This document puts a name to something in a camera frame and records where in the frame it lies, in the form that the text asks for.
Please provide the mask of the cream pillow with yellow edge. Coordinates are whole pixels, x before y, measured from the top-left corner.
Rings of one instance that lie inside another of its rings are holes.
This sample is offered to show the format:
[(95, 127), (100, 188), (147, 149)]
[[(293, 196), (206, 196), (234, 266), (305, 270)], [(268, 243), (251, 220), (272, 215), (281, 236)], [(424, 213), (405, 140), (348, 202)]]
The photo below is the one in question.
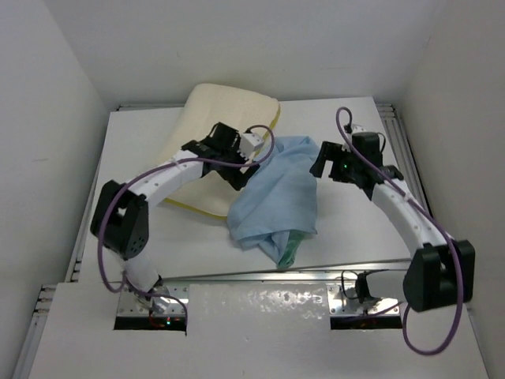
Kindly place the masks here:
[[(219, 84), (199, 84), (190, 93), (159, 154), (165, 163), (181, 148), (204, 158), (244, 163), (238, 154), (239, 137), (250, 126), (273, 128), (280, 116), (277, 99), (258, 92)], [(224, 219), (240, 194), (239, 185), (255, 169), (245, 172), (214, 167), (206, 175), (171, 194), (166, 202), (180, 208)]]

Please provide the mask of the light blue pillowcase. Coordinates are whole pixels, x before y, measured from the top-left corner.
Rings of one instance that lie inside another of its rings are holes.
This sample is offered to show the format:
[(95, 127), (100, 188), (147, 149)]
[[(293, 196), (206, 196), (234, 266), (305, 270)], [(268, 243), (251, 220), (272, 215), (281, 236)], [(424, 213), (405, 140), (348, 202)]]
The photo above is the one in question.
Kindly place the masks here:
[(319, 154), (310, 137), (277, 137), (273, 153), (230, 206), (230, 237), (243, 250), (261, 249), (279, 269), (294, 264), (297, 249), (315, 235), (317, 183), (310, 173)]

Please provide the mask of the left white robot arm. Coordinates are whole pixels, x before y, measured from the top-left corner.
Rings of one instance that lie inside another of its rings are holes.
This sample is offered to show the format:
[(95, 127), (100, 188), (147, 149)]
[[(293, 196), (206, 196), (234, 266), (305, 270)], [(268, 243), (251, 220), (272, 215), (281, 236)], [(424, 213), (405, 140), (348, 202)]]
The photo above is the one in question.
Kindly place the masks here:
[(92, 217), (99, 274), (108, 291), (128, 291), (150, 313), (161, 315), (178, 299), (171, 295), (145, 248), (153, 208), (183, 186), (215, 172), (234, 190), (245, 187), (260, 162), (252, 159), (264, 139), (249, 127), (239, 132), (221, 122), (200, 141), (191, 140), (174, 156), (143, 174), (106, 182)]

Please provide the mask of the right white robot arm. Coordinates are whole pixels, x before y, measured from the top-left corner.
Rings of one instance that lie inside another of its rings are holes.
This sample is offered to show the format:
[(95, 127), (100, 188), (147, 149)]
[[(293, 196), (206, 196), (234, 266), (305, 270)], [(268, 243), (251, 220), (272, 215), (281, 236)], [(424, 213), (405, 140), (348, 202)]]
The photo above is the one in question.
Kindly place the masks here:
[(475, 249), (468, 240), (455, 240), (429, 220), (412, 198), (400, 170), (383, 162), (380, 137), (353, 133), (350, 144), (325, 141), (311, 174), (355, 185), (389, 219), (406, 244), (412, 261), (402, 283), (407, 304), (420, 313), (469, 302), (473, 297)]

